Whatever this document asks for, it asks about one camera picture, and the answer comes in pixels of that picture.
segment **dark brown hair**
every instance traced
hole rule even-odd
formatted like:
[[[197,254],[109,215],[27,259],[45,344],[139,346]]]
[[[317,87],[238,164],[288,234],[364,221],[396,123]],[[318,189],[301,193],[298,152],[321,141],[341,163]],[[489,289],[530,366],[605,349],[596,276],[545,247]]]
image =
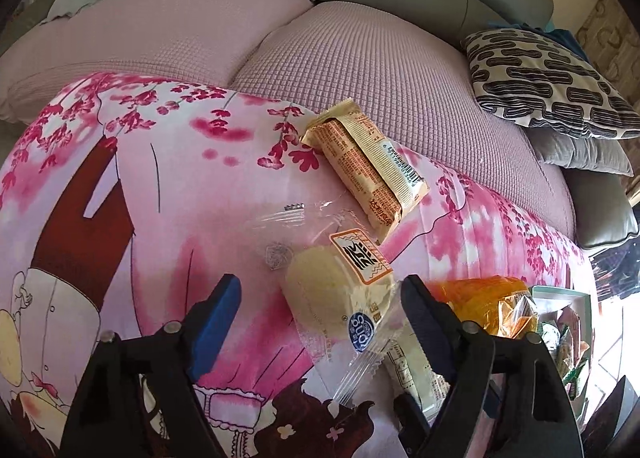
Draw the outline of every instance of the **dark brown hair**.
[[[256,433],[254,458],[351,458],[373,434],[369,408],[340,406],[334,418],[328,406],[302,391],[305,378],[289,384],[273,399],[276,420]]]

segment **snack box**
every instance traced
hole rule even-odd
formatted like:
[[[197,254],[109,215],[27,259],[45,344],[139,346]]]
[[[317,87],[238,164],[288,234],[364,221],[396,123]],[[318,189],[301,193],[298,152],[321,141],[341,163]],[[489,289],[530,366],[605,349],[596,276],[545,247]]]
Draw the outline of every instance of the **snack box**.
[[[541,321],[557,320],[559,311],[570,306],[580,317],[580,340],[589,345],[584,353],[589,359],[591,369],[591,356],[593,355],[593,327],[591,324],[591,296],[584,292],[557,288],[554,286],[534,286],[531,288],[531,296],[538,307]],[[587,385],[580,396],[571,401],[575,419],[580,422],[584,415],[584,406],[587,396]]]

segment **packaged bread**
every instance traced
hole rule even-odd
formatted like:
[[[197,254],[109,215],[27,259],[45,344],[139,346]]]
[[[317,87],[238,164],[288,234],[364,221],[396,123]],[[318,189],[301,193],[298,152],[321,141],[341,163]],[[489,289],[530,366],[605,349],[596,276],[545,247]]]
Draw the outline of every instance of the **packaged bread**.
[[[350,340],[362,352],[389,308],[392,269],[360,229],[329,239],[295,254],[282,291],[300,332]]]
[[[312,120],[302,142],[322,150],[367,213],[378,244],[429,192],[424,178],[351,99]]]

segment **metal screw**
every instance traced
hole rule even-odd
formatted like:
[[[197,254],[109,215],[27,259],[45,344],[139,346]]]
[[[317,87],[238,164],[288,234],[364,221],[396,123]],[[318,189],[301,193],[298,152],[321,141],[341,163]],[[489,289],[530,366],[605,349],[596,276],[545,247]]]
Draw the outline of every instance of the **metal screw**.
[[[113,341],[113,338],[116,336],[116,333],[113,330],[105,330],[100,334],[100,342],[101,343],[110,343]]]
[[[542,337],[535,332],[529,332],[524,337],[531,344],[540,344],[542,342]]]
[[[480,325],[475,321],[464,321],[462,323],[462,329],[466,333],[474,334],[480,331]]]
[[[182,328],[182,323],[180,321],[169,321],[164,325],[164,331],[167,333],[178,333]]]

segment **black and white pillow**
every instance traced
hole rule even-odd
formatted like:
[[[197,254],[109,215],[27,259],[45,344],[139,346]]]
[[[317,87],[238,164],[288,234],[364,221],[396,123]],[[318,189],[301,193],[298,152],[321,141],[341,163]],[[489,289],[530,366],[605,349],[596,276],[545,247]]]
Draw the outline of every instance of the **black and white pillow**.
[[[502,28],[472,34],[463,46],[485,111],[575,138],[640,136],[640,115],[590,64],[558,43]]]

